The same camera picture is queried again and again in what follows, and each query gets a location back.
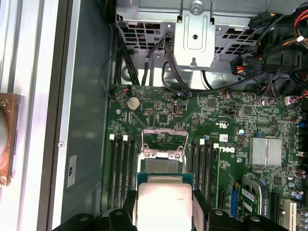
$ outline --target sticker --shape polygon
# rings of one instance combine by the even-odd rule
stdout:
[[[249,206],[248,204],[246,204],[245,202],[244,202],[244,207],[247,208],[247,209],[249,210],[249,212],[252,213],[252,207],[250,207],[250,206]]]
[[[73,184],[75,184],[76,160],[77,160],[76,155],[71,156],[69,158],[67,187],[70,187]]]
[[[228,134],[220,134],[219,142],[228,142]]]
[[[252,202],[255,202],[255,197],[251,193],[247,192],[245,189],[242,189],[242,194]]]

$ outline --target silver heatsink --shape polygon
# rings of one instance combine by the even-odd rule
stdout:
[[[273,138],[250,138],[249,164],[281,166],[282,140]]]

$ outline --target red wire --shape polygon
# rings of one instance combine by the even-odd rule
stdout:
[[[302,20],[301,17],[302,17],[304,14],[306,14],[307,12],[308,12],[308,9],[306,9],[304,12],[302,12],[302,13],[298,16],[298,18],[295,20],[294,27],[296,27],[297,23],[298,23],[300,20]]]

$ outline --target label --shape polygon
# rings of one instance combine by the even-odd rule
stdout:
[[[219,128],[223,128],[223,129],[228,128],[228,124],[226,123],[216,123],[216,125],[219,126]]]
[[[235,153],[235,148],[220,147],[219,143],[214,143],[214,148],[219,148],[222,153]]]
[[[252,213],[252,207],[250,207],[250,206],[249,206],[248,204],[246,204],[245,202],[244,202],[244,207],[247,208],[248,211]]]
[[[71,156],[69,158],[67,187],[70,187],[73,184],[75,184],[76,160],[77,160],[76,155]]]
[[[255,202],[255,196],[253,196],[251,193],[247,192],[245,189],[242,189],[242,194],[247,197],[252,202]]]
[[[220,134],[219,142],[228,142],[228,134]]]

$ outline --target metal bracket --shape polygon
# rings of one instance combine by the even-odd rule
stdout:
[[[215,52],[215,25],[210,0],[184,0],[182,22],[176,23],[174,56],[180,67],[210,67]]]
[[[145,134],[162,134],[162,133],[168,133],[170,135],[174,136],[184,136],[185,137],[185,143],[184,146],[179,145],[176,150],[158,150],[158,149],[150,149],[149,145],[144,142],[144,135]],[[186,156],[185,156],[185,148],[188,141],[188,132],[186,131],[176,131],[173,129],[144,129],[141,132],[141,138],[142,138],[142,148],[141,152],[138,156],[138,164],[137,164],[137,172],[140,172],[141,168],[141,160],[144,159],[156,159],[156,158],[164,158],[169,160],[177,160],[183,163],[183,173],[186,172]]]

